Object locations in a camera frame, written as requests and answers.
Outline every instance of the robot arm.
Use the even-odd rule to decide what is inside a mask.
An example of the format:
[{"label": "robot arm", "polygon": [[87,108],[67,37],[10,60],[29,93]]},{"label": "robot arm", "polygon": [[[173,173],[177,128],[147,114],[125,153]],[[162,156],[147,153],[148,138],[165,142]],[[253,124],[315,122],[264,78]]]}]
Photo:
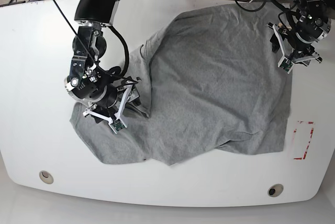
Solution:
[{"label": "robot arm", "polygon": [[[120,0],[80,0],[75,21],[80,26],[73,40],[74,56],[70,74],[65,79],[66,91],[78,102],[87,106],[84,116],[91,115],[96,122],[108,121],[114,133],[126,128],[122,115],[126,104],[138,106],[139,94],[131,77],[124,77],[129,65],[129,51],[122,36],[113,27]],[[102,29],[108,27],[122,42],[125,50],[123,70],[115,66],[108,71],[99,66],[107,43]],[[122,80],[115,87],[113,82]]]},{"label": "robot arm", "polygon": [[[312,43],[319,42],[328,35],[331,19],[327,15],[327,9],[334,8],[335,0],[296,0],[295,5],[297,6],[295,12],[282,9],[282,14],[286,14],[291,26],[290,29],[285,25],[278,27],[269,24],[269,27],[275,30],[270,40],[273,51],[276,52],[280,48],[283,53],[278,67],[283,68],[287,73],[290,73],[297,63],[308,66],[313,59],[319,63],[322,62]],[[283,50],[284,39],[287,39],[293,48],[290,54],[287,54],[287,50]]]},{"label": "robot arm", "polygon": [[[75,20],[80,24],[77,37],[73,41],[74,56],[71,61],[70,75],[65,79],[67,92],[77,101],[87,106],[84,116],[91,115],[96,122],[105,120],[114,133],[126,128],[126,119],[122,113],[126,104],[140,105],[139,93],[131,77],[124,77],[129,64],[127,44],[122,36],[113,28],[114,15],[120,0],[80,0],[75,13]],[[330,31],[330,18],[326,15],[327,8],[335,7],[335,0],[296,0],[297,11],[285,8],[276,0],[272,1],[286,14],[290,29],[269,24],[274,30],[270,42],[273,51],[279,49],[283,57],[278,67],[288,73],[295,64],[309,65],[312,59],[321,62],[322,58],[311,45],[322,40]],[[99,60],[106,51],[106,41],[102,29],[108,27],[121,40],[125,49],[125,66],[109,71],[99,66]],[[285,49],[283,41],[287,39],[293,50]],[[113,83],[122,80],[115,87]]]}]

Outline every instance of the round hole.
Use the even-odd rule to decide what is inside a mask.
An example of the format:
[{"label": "round hole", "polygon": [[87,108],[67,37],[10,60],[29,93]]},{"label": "round hole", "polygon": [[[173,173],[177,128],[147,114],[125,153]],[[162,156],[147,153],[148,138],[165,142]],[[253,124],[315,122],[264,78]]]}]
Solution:
[{"label": "round hole", "polygon": [[269,188],[269,190],[267,191],[267,194],[270,197],[278,197],[283,192],[283,190],[284,190],[283,185],[276,184]]},{"label": "round hole", "polygon": [[269,195],[270,195],[270,196],[274,195],[275,193],[276,193],[276,190],[275,190],[275,189],[271,188],[271,189],[269,190]]},{"label": "round hole", "polygon": [[39,173],[40,179],[46,183],[46,184],[52,184],[53,183],[53,177],[50,173],[46,171],[41,171]]}]

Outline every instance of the metal screw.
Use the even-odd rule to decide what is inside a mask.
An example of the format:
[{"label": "metal screw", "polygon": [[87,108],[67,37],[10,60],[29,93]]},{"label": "metal screw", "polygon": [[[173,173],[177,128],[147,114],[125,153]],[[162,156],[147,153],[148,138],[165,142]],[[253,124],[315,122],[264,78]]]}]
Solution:
[{"label": "metal screw", "polygon": [[73,87],[78,86],[78,81],[79,81],[79,79],[77,79],[76,77],[72,78],[72,79],[71,79],[71,85],[72,85]]}]

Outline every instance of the table surface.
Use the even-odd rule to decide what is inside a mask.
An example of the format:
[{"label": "table surface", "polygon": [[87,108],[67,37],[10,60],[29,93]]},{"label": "table surface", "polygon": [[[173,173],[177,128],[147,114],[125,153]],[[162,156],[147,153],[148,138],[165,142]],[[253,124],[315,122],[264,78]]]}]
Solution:
[{"label": "table surface", "polygon": [[[72,21],[79,0],[57,0]],[[115,27],[134,50],[179,13],[224,0],[121,0]],[[224,207],[303,201],[314,197],[335,148],[335,33],[316,45],[323,63],[293,70],[291,114],[283,152],[255,156],[212,150],[181,164],[156,160],[106,165],[92,155],[69,123],[74,100],[66,93],[74,35],[51,1],[0,8],[0,150],[17,184],[50,192],[122,203]],[[106,31],[107,68],[122,61],[121,43]],[[313,121],[308,155],[294,160]],[[54,183],[39,178],[48,171]],[[276,198],[267,191],[284,186]]]}]

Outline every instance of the wrinkled fabric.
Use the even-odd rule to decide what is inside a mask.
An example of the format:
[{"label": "wrinkled fabric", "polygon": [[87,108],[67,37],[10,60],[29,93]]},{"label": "wrinkled fabric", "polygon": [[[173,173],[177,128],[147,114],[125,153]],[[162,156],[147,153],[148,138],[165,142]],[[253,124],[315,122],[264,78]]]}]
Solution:
[{"label": "wrinkled fabric", "polygon": [[278,12],[272,4],[257,13],[233,4],[178,15],[130,55],[127,76],[142,79],[142,113],[128,107],[129,126],[115,135],[76,104],[73,128],[106,164],[172,165],[214,148],[282,151],[292,75],[277,67],[281,53],[269,42],[267,23],[276,23]]}]

